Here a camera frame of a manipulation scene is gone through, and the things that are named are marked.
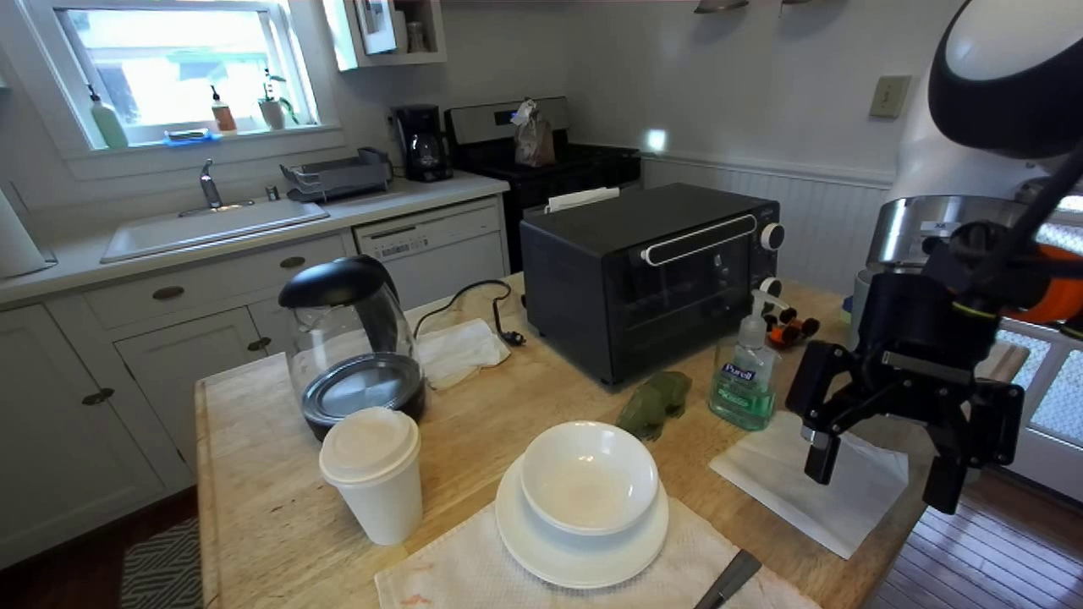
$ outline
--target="power cord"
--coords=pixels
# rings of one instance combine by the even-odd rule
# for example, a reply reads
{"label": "power cord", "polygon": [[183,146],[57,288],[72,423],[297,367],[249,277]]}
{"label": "power cord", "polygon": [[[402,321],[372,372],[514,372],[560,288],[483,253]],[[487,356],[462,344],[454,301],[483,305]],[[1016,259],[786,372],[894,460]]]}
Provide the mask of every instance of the power cord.
{"label": "power cord", "polygon": [[491,288],[504,288],[504,294],[497,294],[497,297],[491,301],[491,307],[495,307],[495,327],[497,327],[500,341],[510,344],[510,350],[523,344],[527,339],[523,339],[520,333],[504,333],[504,325],[500,325],[500,301],[510,297],[510,283],[504,283],[504,282],[473,282],[473,283],[462,283],[461,292],[451,294],[446,305],[439,305],[439,307],[432,307],[432,310],[427,310],[427,316],[417,318],[412,339],[420,335],[420,325],[424,325],[424,321],[430,321],[432,316],[442,316],[442,310],[454,307],[465,292],[476,292],[476,288],[487,288],[487,283],[491,283]]}

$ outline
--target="white bowl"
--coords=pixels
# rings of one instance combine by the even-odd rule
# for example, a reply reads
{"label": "white bowl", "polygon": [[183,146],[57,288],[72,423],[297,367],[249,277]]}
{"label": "white bowl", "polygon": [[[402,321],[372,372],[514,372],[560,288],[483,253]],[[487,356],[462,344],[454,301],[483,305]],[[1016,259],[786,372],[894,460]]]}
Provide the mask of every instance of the white bowl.
{"label": "white bowl", "polygon": [[649,449],[610,423],[560,423],[539,433],[520,458],[527,506],[566,535],[620,535],[655,497]]}

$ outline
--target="stacked dishes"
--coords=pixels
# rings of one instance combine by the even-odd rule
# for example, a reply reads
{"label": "stacked dishes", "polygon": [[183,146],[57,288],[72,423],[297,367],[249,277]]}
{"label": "stacked dishes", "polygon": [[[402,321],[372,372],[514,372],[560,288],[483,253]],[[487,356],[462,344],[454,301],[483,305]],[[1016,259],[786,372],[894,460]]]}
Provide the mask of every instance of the stacked dishes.
{"label": "stacked dishes", "polygon": [[539,433],[508,467],[495,517],[508,555],[560,589],[610,589],[655,558],[668,497],[649,449],[610,423]]}

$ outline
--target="sponge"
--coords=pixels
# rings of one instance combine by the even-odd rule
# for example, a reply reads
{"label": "sponge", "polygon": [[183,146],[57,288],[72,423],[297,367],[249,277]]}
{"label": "sponge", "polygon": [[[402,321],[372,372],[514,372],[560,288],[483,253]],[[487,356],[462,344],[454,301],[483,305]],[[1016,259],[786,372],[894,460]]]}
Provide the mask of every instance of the sponge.
{"label": "sponge", "polygon": [[682,372],[649,376],[620,411],[614,425],[638,440],[655,440],[665,425],[665,417],[682,412],[685,387],[689,379]]}

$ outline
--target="kitchen sink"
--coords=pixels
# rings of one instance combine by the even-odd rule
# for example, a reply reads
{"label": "kitchen sink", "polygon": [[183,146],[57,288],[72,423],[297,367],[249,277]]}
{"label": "kitchen sink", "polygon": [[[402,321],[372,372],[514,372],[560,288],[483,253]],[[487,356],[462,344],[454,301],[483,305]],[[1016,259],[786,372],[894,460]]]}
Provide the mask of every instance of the kitchen sink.
{"label": "kitchen sink", "polygon": [[121,223],[111,233],[101,264],[148,258],[161,252],[183,252],[183,248],[214,243],[214,241],[232,241],[243,233],[265,233],[265,230],[295,227],[295,223],[314,223],[325,218],[329,210],[314,203],[254,203],[254,206],[207,210],[192,218],[135,221],[135,223]]}

